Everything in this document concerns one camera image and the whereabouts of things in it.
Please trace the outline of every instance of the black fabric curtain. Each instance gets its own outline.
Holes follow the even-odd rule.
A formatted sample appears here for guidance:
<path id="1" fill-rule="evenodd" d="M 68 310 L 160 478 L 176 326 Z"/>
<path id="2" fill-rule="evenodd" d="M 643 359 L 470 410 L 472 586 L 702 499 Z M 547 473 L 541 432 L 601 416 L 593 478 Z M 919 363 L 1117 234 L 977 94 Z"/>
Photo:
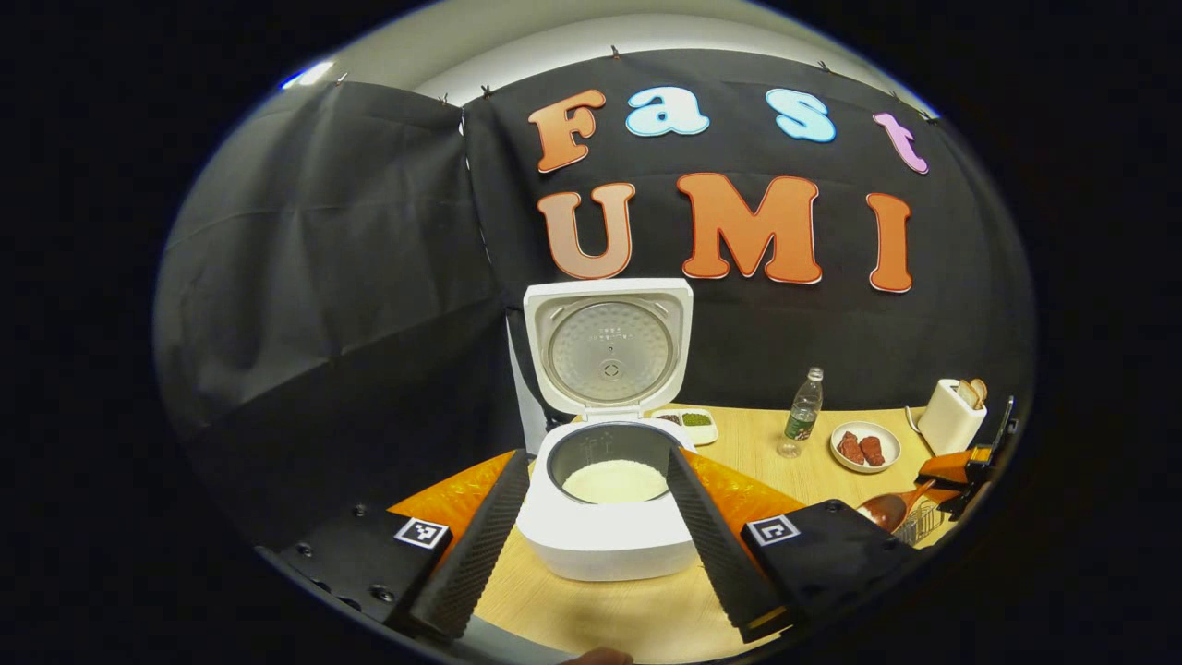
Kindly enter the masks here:
<path id="1" fill-rule="evenodd" d="M 655 86 L 690 90 L 709 126 L 696 135 L 638 136 L 625 128 L 629 98 Z M 792 138 L 765 100 L 772 89 L 808 92 L 827 107 L 837 136 Z M 586 90 L 595 132 L 576 136 L 586 157 L 539 172 L 543 156 L 531 113 Z M 914 136 L 928 172 L 908 168 L 872 116 L 891 113 Z M 625 53 L 564 66 L 495 90 L 465 106 L 472 182 L 483 234 L 526 380 L 535 378 L 525 343 L 521 298 L 531 283 L 573 279 L 551 256 L 543 196 L 574 191 L 579 243 L 602 253 L 602 208 L 590 193 L 635 185 L 629 204 L 632 253 L 618 276 L 680 276 L 691 255 L 693 214 L 677 178 L 726 175 L 755 210 L 772 178 L 804 177 L 813 201 L 817 283 L 784 283 L 760 268 L 742 276 L 690 279 L 694 324 L 680 402 L 786 409 L 807 369 L 825 369 L 829 409 L 922 406 L 939 379 L 980 377 L 988 406 L 1006 396 L 1028 402 L 1033 387 L 1034 305 L 1013 220 L 983 171 L 947 124 L 926 122 L 896 98 L 818 67 L 748 53 L 704 50 Z M 873 288 L 878 237 L 870 193 L 908 203 L 905 293 Z M 766 263 L 771 250 L 764 257 Z M 982 432 L 992 433 L 986 424 Z"/>
<path id="2" fill-rule="evenodd" d="M 180 211 L 161 390 L 256 545 L 524 445 L 460 115 L 378 85 L 277 93 Z"/>

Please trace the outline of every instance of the wooden spoon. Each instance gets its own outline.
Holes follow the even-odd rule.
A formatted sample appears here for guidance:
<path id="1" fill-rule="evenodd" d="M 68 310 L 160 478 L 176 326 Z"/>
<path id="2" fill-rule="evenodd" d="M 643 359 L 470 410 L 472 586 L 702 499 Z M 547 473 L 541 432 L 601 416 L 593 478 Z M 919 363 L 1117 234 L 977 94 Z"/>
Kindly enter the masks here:
<path id="1" fill-rule="evenodd" d="M 920 501 L 923 493 L 930 490 L 935 484 L 936 482 L 933 480 L 910 493 L 878 495 L 863 502 L 858 509 L 869 513 L 870 520 L 875 524 L 894 534 L 895 529 L 898 529 L 903 524 L 903 521 L 907 520 L 907 515 L 911 513 L 915 502 Z"/>

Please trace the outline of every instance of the table surface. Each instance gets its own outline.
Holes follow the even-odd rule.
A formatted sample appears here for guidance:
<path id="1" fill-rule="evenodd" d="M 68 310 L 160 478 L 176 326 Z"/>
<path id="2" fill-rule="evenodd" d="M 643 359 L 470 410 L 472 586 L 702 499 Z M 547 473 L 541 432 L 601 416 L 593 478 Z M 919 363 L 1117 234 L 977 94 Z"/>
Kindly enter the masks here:
<path id="1" fill-rule="evenodd" d="M 785 459 L 775 448 L 784 437 L 787 411 L 669 405 L 664 409 L 708 409 L 719 429 L 717 442 L 699 454 L 741 471 L 812 506 L 838 498 L 852 507 L 885 494 L 915 488 L 920 467 L 931 451 L 907 423 L 902 409 L 823 411 L 813 433 L 799 442 L 801 455 Z M 915 418 L 923 408 L 911 410 Z M 902 455 L 878 474 L 858 474 L 833 459 L 833 430 L 850 422 L 875 423 L 900 441 Z M 916 547 L 928 547 L 953 527 L 947 520 Z M 551 573 L 517 528 L 509 534 L 475 615 L 532 641 L 571 653 L 610 646 L 631 653 L 637 663 L 687 663 L 742 653 L 775 639 L 743 644 L 702 568 L 701 561 L 681 573 L 630 582 L 577 582 Z"/>

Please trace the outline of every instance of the white rice cooker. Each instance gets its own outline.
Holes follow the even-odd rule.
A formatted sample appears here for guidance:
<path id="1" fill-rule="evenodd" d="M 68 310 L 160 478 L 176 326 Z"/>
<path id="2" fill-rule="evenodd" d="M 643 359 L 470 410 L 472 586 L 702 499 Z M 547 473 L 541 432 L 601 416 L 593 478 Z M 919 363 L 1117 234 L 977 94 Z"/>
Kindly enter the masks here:
<path id="1" fill-rule="evenodd" d="M 566 281 L 526 291 L 541 395 L 554 409 L 583 417 L 546 435 L 517 521 L 556 575 L 642 580 L 696 560 L 668 490 L 628 503 L 592 503 L 563 489 L 580 469 L 611 461 L 647 464 L 663 477 L 670 450 L 694 450 L 678 425 L 642 418 L 681 391 L 693 298 L 684 279 Z"/>

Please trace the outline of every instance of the white plate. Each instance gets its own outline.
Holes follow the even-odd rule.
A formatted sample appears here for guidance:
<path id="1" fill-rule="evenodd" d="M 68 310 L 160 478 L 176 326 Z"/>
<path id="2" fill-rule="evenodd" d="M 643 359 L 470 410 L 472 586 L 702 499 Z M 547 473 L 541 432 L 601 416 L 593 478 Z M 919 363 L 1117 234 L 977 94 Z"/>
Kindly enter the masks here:
<path id="1" fill-rule="evenodd" d="M 846 459 L 844 455 L 838 452 L 837 445 L 842 443 L 842 437 L 845 436 L 846 432 L 852 432 L 859 442 L 866 437 L 878 437 L 878 441 L 882 442 L 883 445 L 883 465 L 870 467 L 869 464 L 858 464 Z M 902 446 L 898 444 L 898 439 L 895 438 L 895 435 L 890 433 L 890 430 L 883 428 L 882 425 L 863 423 L 860 420 L 838 425 L 837 429 L 833 430 L 833 435 L 829 438 L 829 450 L 833 452 L 833 457 L 842 463 L 842 467 L 859 474 L 878 474 L 879 471 L 889 468 L 891 464 L 898 462 L 900 454 L 903 452 Z"/>
<path id="2" fill-rule="evenodd" d="M 709 425 L 682 425 L 681 429 L 686 431 L 689 436 L 689 441 L 695 446 L 707 446 L 719 441 L 719 428 L 710 416 L 710 412 L 704 409 L 662 409 L 660 411 L 654 411 L 649 415 L 649 418 L 657 418 L 661 416 L 676 416 L 678 419 L 683 418 L 687 413 L 699 413 L 710 419 Z"/>

